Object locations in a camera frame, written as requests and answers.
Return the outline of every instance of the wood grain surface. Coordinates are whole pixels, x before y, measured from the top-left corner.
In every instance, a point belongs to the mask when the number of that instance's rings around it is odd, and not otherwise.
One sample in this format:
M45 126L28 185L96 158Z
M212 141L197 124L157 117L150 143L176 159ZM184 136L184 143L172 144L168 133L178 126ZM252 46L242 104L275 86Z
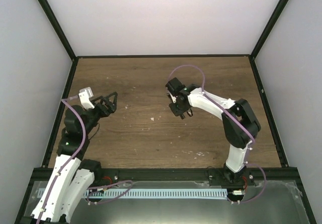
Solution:
M168 107L165 84L169 73L182 64L202 68L207 91L248 100L262 126L249 162L280 167L247 57L80 59L69 96L85 87L91 87L95 97L113 91L119 95L116 113L100 120L85 158L100 161L104 168L222 167L229 150L222 122L200 109L181 120ZM179 69L174 76L185 85L202 82L201 74L191 67ZM50 167L62 129L61 123Z

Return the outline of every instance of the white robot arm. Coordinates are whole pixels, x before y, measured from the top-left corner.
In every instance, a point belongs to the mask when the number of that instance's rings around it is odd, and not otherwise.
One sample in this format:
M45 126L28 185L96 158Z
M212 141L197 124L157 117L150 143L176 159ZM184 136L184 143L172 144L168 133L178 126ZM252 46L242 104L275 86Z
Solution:
M85 191L96 180L101 180L101 163L83 160L83 158L90 143L88 134L97 126L101 118L108 117L116 111L117 93L90 101L92 96L91 88L82 89L78 95L82 106L72 106L84 122L86 130L84 145L80 145L83 130L79 120L70 109L67 109L64 119L65 128L62 131L55 166L47 187L32 211L32 215L23 217L20 223L69 223ZM69 161L76 151L78 152L75 157Z
M245 157L251 140L249 137L221 110L218 106L208 100L204 94L218 103L233 115L236 119L241 117L239 123L243 125L255 138L261 126L254 115L250 105L244 99L234 101L225 99L204 91L201 87L192 84L185 86L177 78L173 78L166 84L171 103L170 109L175 116L184 119L184 113L192 116L192 107L203 109L223 121L224 131L230 143L230 149L226 163L224 164L224 175L233 183L245 169Z

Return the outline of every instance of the gray wall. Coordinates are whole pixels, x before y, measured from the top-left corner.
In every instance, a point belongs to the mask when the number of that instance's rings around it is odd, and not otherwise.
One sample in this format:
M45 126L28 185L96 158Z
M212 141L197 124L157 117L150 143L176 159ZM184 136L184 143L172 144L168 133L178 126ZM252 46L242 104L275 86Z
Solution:
M37 0L0 0L1 223L14 223L71 61Z
M251 53L278 0L48 0L76 55Z
M322 0L290 0L256 59L291 166L322 223Z

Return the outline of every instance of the red wire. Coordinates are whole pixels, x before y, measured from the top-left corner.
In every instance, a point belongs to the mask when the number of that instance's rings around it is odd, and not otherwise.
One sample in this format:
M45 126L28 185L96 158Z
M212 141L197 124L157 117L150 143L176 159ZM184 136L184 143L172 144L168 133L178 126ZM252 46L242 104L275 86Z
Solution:
M104 176L102 179L103 180L109 180L110 181L110 184L113 184L113 181L112 181L112 179L109 176Z
M247 179L246 179L246 177L245 176L242 176L242 179L244 180L244 182L245 182L245 192L246 192L246 188L247 188Z

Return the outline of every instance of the black metal frame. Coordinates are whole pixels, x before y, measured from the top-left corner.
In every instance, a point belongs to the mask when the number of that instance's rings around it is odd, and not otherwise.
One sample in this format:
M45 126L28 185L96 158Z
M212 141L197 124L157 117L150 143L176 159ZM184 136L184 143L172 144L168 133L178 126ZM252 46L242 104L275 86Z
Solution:
M108 55L99 55L99 56L78 56L74 54L61 26L59 25L49 3L47 0L38 0L41 7L43 8L45 14L47 15L50 23L52 24L54 30L56 31L61 43L65 47L69 57L72 60L72 66L68 75L67 83L63 92L62 97L67 98L70 87L73 81L73 77L76 71L77 63L80 58L151 58L151 57L234 57L234 56L245 56L249 58L250 65L253 70L255 81L261 96L261 100L264 106L264 110L268 119L268 123L272 132L273 140L276 146L276 150L280 159L281 166L284 168L264 168L268 180L293 180L296 182L298 189L303 193L302 201L306 209L307 216L311 224L315 224L315 218L308 202L306 192L304 190L301 178L297 171L297 168L289 167L287 158L279 137L276 124L263 88L260 75L258 73L255 58L258 55L259 51L263 47L267 37L269 36L271 30L273 29L275 23L277 22L280 14L285 8L288 0L279 0L275 10L273 11L267 25L265 26L255 48L253 49L251 55L249 54L216 54L216 55L127 55L127 56L108 56ZM58 134L58 128L61 123L64 113L64 106L60 104L55 123L53 126L52 133L50 135L49 143L45 153L45 157L42 163L42 168L35 168L29 185L27 187L23 202L21 204L20 210L17 215L15 223L19 223L20 218L23 216L32 186L35 181L48 181L52 173L52 169L48 168L49 160L52 154L54 143ZM133 181L205 181L208 180L210 185L218 185L223 188L231 188L230 184L224 183L220 179L210 178L210 176L218 175L222 169L104 169L104 173L108 176L118 176L118 180L132 179ZM261 171L257 169L248 169L254 177L254 180L263 180Z

